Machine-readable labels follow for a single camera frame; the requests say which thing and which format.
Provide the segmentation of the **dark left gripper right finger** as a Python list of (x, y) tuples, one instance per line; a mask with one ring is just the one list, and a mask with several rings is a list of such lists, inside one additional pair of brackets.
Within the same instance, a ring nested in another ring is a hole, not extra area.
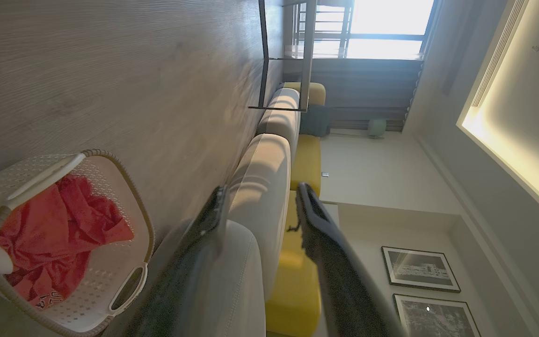
[(330, 337), (404, 337), (398, 314), (306, 183), (297, 186), (302, 248), (317, 267)]

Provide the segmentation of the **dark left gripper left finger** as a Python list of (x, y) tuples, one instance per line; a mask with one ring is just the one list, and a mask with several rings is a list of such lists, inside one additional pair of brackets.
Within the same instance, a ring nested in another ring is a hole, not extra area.
[(189, 225), (126, 325), (128, 337), (201, 337), (211, 271), (223, 249), (227, 186)]

